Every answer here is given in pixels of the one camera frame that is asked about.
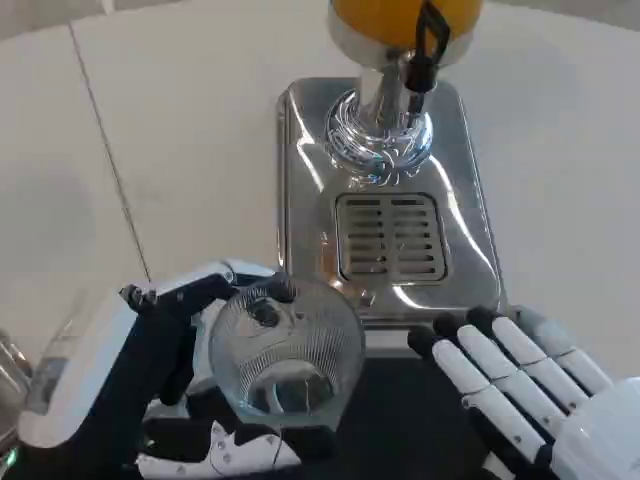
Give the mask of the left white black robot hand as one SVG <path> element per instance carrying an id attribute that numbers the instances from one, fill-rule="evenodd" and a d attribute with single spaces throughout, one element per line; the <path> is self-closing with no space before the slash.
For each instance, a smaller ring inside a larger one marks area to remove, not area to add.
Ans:
<path id="1" fill-rule="evenodd" d="M 315 479 L 330 462 L 326 427 L 241 421 L 218 388 L 188 396 L 195 317 L 273 279 L 239 260 L 157 287 L 111 291 L 49 343 L 17 422 L 8 479 Z"/>

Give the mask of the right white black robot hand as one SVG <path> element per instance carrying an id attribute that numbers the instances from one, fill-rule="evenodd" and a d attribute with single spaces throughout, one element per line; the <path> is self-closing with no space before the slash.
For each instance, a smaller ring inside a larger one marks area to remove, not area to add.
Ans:
<path id="1" fill-rule="evenodd" d="M 411 327 L 407 343 L 451 382 L 489 450 L 472 478 L 638 478 L 638 377 L 612 379 L 559 324 L 476 307 Z"/>

